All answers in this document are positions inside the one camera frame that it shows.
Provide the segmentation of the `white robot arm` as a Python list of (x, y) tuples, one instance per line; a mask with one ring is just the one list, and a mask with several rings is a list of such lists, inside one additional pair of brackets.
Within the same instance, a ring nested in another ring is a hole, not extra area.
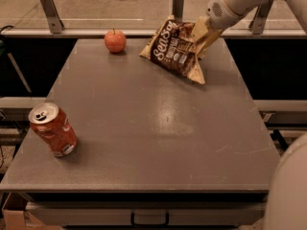
[[(205, 16), (192, 31), (194, 41), (210, 46), (223, 30), (235, 25), (255, 7), (271, 0), (210, 0)], [(307, 32), (307, 0), (285, 0)], [(307, 134), (284, 151), (269, 191), (262, 230), (307, 230)]]

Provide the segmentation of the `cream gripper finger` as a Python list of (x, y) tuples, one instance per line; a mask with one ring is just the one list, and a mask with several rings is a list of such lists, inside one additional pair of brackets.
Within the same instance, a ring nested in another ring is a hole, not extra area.
[(204, 37), (198, 42), (197, 58), (203, 59), (207, 49), (214, 43), (213, 37)]

